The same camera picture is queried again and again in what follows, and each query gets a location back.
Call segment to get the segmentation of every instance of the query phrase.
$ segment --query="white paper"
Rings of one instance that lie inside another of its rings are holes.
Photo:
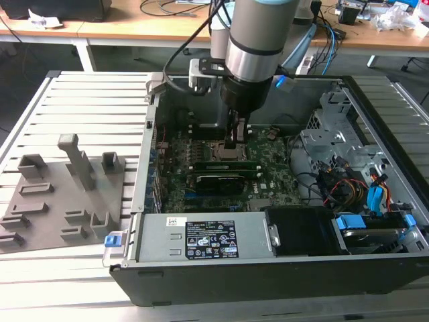
[[[187,222],[186,217],[167,217],[167,226],[185,226]]]
[[[36,15],[30,9],[28,9],[28,13],[29,13],[28,21],[36,28],[46,29],[46,28],[57,28],[57,27],[63,26],[57,17],[42,17],[40,15]]]

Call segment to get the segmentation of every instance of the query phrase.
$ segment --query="table leg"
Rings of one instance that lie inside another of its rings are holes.
[[[85,72],[94,72],[97,70],[95,67],[93,52],[88,45],[88,41],[84,38],[79,39],[74,44],[79,53],[80,62],[82,63]]]
[[[313,62],[314,56],[317,55],[318,51],[319,51],[319,47],[308,47],[307,52],[304,55],[303,59],[301,60],[300,65],[296,69],[295,74],[307,75],[308,70],[310,69],[310,66]]]
[[[379,56],[372,55],[371,58],[368,60],[367,66],[368,68],[373,68],[375,63],[377,63]]]

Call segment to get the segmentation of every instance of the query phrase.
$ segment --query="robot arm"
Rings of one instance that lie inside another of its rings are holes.
[[[191,61],[192,88],[198,89],[198,77],[222,76],[221,98],[229,109],[225,142],[231,148],[245,140],[244,129],[251,112],[265,103],[299,3],[300,0],[236,0],[227,37],[227,30],[223,35],[213,30],[214,58]],[[226,54],[219,38],[227,42]]]

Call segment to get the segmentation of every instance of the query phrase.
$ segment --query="screw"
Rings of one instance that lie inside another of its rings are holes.
[[[274,237],[271,237],[271,245],[276,247],[279,246],[279,243],[277,242],[277,239]]]

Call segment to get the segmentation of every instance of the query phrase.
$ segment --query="gray floor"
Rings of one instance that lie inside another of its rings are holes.
[[[48,70],[82,70],[78,57],[72,55],[72,46],[51,44],[15,44],[18,54],[0,57],[0,127],[10,130],[22,111],[32,99],[38,85]],[[174,50],[171,48],[141,48],[141,59],[131,57],[129,47],[94,46],[93,53],[99,71],[150,72],[160,71]],[[186,71],[191,58],[207,55],[207,50],[190,50],[191,56],[183,54],[174,61],[173,71]],[[327,74],[331,75],[388,75],[398,79],[417,99],[421,100],[429,90],[429,60],[421,67],[410,64],[408,72],[401,66],[407,58],[383,57],[375,68],[367,68],[368,56],[345,56],[339,54],[332,62]],[[424,106],[429,108],[429,99]],[[7,137],[0,129],[0,144]]]

